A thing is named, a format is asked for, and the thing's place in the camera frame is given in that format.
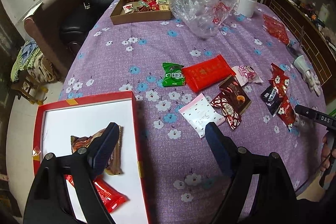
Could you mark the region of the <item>person's hand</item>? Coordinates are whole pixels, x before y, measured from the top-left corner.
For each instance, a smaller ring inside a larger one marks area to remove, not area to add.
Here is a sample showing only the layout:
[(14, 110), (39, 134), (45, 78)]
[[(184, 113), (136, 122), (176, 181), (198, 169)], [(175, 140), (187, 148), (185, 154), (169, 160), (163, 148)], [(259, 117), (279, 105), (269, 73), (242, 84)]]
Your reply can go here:
[(327, 134), (323, 137), (322, 142), (323, 142), (323, 147), (322, 147), (322, 151), (321, 151), (320, 170), (321, 170), (321, 172), (324, 172), (326, 169), (329, 168), (329, 165), (330, 165), (329, 157), (330, 157), (330, 151), (331, 150), (328, 146)]

